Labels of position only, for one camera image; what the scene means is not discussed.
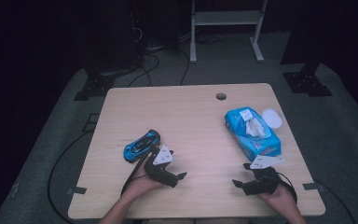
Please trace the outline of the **blue toy car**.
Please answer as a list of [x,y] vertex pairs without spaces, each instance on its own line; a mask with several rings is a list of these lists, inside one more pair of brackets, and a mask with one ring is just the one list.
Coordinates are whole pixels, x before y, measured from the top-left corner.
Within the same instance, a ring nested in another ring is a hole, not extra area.
[[126,145],[123,150],[125,161],[134,163],[141,159],[143,155],[150,150],[151,147],[160,143],[160,134],[151,129],[139,139]]

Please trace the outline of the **person's right hand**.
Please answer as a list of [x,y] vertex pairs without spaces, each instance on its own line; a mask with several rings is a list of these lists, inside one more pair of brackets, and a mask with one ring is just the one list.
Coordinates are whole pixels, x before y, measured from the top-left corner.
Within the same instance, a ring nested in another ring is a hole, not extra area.
[[287,205],[293,201],[291,192],[287,187],[279,184],[272,194],[261,193],[259,197],[271,207],[278,205]]

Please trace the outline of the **white wet wipe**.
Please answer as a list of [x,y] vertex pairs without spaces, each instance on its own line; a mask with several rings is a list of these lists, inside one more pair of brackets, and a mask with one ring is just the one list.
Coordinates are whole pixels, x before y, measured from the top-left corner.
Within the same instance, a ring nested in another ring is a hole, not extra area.
[[265,131],[263,126],[256,118],[252,118],[246,121],[246,133],[250,134],[253,137],[265,136]]

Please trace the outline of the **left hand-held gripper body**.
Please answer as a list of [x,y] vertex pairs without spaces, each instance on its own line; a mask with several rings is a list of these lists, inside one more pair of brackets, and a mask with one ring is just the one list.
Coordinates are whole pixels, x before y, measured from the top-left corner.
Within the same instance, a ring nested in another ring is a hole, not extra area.
[[173,156],[170,154],[168,147],[162,148],[151,147],[151,155],[145,163],[145,171],[147,175],[169,187],[174,188],[178,184],[177,175],[174,175],[166,170],[166,167],[173,161]]

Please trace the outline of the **white metal stand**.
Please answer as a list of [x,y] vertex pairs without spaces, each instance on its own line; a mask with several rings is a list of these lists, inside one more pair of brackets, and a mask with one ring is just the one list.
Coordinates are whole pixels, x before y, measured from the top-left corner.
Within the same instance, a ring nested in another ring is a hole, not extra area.
[[229,25],[254,25],[254,35],[250,37],[250,43],[259,63],[265,61],[258,46],[258,38],[261,32],[265,17],[268,0],[261,0],[261,7],[258,10],[237,10],[237,11],[197,11],[196,0],[192,0],[189,61],[197,62],[196,28],[199,26],[229,26]]

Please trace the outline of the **dark equipment cabinet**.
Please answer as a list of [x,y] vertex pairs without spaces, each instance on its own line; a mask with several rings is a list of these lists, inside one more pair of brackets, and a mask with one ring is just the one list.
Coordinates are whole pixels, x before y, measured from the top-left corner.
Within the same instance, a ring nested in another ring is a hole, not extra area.
[[102,41],[101,53],[116,69],[132,70],[140,65],[131,25],[130,0],[89,0]]

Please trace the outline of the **black floor tape marking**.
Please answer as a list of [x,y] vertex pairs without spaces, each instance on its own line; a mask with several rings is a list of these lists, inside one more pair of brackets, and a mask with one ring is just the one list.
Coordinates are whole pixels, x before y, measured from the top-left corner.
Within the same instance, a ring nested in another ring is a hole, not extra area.
[[85,124],[83,125],[83,133],[93,133],[96,129],[100,114],[99,113],[90,113]]

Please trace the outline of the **blue wet wipes pack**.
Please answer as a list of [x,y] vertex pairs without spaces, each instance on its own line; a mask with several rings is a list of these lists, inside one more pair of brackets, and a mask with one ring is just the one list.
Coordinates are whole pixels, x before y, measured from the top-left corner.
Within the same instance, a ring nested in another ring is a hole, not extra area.
[[[253,137],[246,133],[246,121],[252,118],[256,118],[262,124],[265,131],[264,137]],[[281,140],[251,107],[229,110],[225,115],[225,120],[229,133],[249,161],[253,161],[258,155],[278,156],[282,154]]]

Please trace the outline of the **person's left hand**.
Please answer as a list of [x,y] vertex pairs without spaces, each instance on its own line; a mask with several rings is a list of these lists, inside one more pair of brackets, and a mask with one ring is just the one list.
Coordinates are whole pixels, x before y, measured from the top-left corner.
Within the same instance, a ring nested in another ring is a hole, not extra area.
[[143,196],[152,189],[162,187],[162,184],[151,179],[145,171],[145,163],[143,162],[133,174],[133,177],[128,184],[125,185],[124,192],[131,192],[136,196],[136,199]]

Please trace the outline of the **black stand base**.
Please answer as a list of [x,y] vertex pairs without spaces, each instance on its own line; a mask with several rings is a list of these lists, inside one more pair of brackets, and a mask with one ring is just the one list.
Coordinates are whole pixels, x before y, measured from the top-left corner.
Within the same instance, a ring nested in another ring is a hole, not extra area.
[[116,79],[113,76],[88,76],[81,91],[74,100],[87,101],[90,97],[104,97],[113,88]]
[[310,97],[331,96],[331,91],[316,77],[320,63],[305,63],[300,71],[284,72],[283,76],[292,93],[306,93]]

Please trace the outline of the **dark tape piece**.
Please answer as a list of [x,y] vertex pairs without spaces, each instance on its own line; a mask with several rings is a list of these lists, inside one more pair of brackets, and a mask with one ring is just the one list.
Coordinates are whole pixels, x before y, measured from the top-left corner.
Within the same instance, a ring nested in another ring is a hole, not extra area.
[[319,191],[324,191],[324,186],[320,183],[313,182],[313,183],[305,183],[303,184],[304,190],[314,190],[317,189]]
[[85,194],[86,191],[87,191],[86,188],[73,187],[73,188],[69,188],[69,189],[66,191],[66,194],[68,194],[68,195]]

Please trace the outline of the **clear oval plastic lid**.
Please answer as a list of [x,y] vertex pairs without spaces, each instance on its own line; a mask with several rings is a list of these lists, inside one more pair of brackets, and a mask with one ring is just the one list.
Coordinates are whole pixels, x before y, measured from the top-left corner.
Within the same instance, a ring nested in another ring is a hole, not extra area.
[[283,124],[282,118],[278,112],[270,108],[262,112],[262,119],[271,129],[278,129]]

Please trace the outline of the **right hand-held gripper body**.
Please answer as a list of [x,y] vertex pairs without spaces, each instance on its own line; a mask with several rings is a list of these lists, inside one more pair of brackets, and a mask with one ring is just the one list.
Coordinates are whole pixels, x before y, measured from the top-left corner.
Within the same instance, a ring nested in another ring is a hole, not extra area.
[[261,193],[273,193],[281,178],[273,168],[273,165],[283,162],[283,158],[258,155],[250,167],[255,177],[254,181],[243,183],[243,191],[246,195]]

